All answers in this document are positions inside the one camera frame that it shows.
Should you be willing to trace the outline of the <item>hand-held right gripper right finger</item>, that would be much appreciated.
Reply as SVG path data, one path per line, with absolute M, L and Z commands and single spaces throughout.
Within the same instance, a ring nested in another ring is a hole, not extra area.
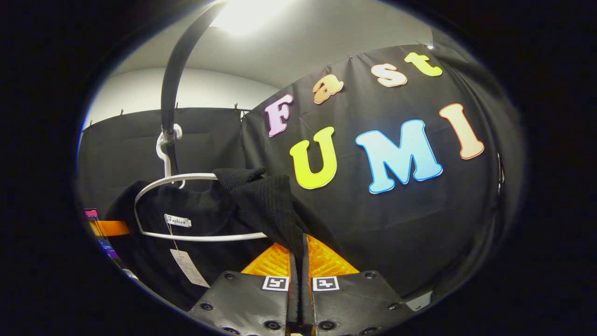
M 376 270 L 360 272 L 304 234 L 301 311 L 309 336 L 381 336 L 414 316 Z

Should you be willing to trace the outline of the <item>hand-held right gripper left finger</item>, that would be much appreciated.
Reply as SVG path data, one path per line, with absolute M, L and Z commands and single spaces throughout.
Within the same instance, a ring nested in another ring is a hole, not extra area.
M 274 243 L 240 272 L 222 272 L 189 314 L 232 336 L 290 336 L 299 315 L 296 277 L 294 255 Z

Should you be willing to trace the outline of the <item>black jacket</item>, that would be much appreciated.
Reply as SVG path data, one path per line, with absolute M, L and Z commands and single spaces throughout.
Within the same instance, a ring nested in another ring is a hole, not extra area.
M 207 287 L 192 283 L 175 261 L 175 251 L 186 252 L 209 285 L 222 272 L 240 272 L 275 243 L 301 257 L 303 234 L 341 251 L 316 213 L 292 195 L 289 177 L 264 172 L 219 168 L 205 191 L 168 184 L 139 200 L 148 182 L 132 183 L 104 216 L 129 230 L 111 238 L 111 246 L 142 283 L 185 311 Z

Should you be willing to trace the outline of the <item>white plastic hanger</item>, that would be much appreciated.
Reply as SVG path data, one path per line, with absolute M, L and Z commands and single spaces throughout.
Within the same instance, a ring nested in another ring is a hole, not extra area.
M 183 136 L 182 129 L 179 124 L 174 124 L 173 128 L 171 129 L 162 129 L 158 139 L 156 141 L 156 153 L 158 157 L 164 163 L 164 175 L 165 177 L 154 181 L 147 185 L 147 187 L 143 188 L 134 199 L 134 206 L 133 212 L 136 219 L 138 231 L 140 234 L 149 236 L 152 238 L 162 238 L 162 239 L 171 239 L 171 240 L 179 240 L 183 242 L 235 242 L 241 240 L 252 240 L 252 239 L 261 239 L 267 238 L 266 234 L 262 232 L 253 232 L 248 234 L 239 234 L 239 235 L 224 235 L 224 236 L 181 236 L 181 235 L 173 235 L 171 231 L 169 234 L 160 234 L 157 232 L 145 232 L 143 230 L 140 218 L 137 213 L 137 202 L 148 193 L 150 190 L 155 189 L 158 186 L 166 185 L 168 183 L 172 184 L 174 182 L 182 182 L 181 187 L 182 189 L 185 186 L 187 180 L 210 180 L 216 181 L 217 176 L 215 174 L 177 174 L 174 175 L 174 166 L 173 166 L 173 158 L 172 154 L 167 154 L 167 149 L 170 149 L 172 153 L 174 153 L 174 141 L 180 140 Z

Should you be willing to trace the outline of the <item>black metal clothes rack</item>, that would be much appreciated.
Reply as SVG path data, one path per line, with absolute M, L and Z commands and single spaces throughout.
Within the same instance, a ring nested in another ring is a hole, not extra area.
M 170 175 L 179 174 L 174 145 L 177 140 L 174 128 L 174 110 L 181 76 L 196 43 L 224 9 L 228 1 L 215 0 L 212 4 L 207 5 L 206 9 L 183 32 L 168 59 L 162 81 L 160 112 L 161 134 L 165 141 L 166 155 L 170 160 L 170 168 L 167 169 L 167 172 Z

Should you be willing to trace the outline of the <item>colourful monitor screen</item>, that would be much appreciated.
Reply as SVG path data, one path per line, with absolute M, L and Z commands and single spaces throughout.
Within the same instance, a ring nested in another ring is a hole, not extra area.
M 91 230 L 96 236 L 100 247 L 112 260 L 119 261 L 120 258 L 118 257 L 118 254 L 108 240 L 108 237 L 111 235 L 109 224 L 105 221 L 100 221 L 98 210 L 95 208 L 84 208 L 83 212 L 88 219 L 88 223 L 90 224 Z

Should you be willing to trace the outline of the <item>white paper sheet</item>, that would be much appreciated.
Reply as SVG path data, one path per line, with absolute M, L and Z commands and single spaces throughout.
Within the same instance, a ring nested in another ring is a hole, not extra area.
M 433 299 L 433 291 L 427 291 L 405 302 L 411 311 L 420 311 L 429 306 Z

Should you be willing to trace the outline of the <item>black backdrop cloth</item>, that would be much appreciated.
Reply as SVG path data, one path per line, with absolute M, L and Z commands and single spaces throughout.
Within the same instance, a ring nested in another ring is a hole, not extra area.
M 132 183 L 162 178 L 159 111 L 83 130 L 77 180 L 102 220 Z M 511 227 L 525 172 L 520 115 L 494 75 L 437 28 L 431 44 L 359 53 L 315 70 L 244 116 L 183 108 L 182 174 L 219 168 L 287 175 L 292 195 L 341 255 L 401 296 L 448 291 Z

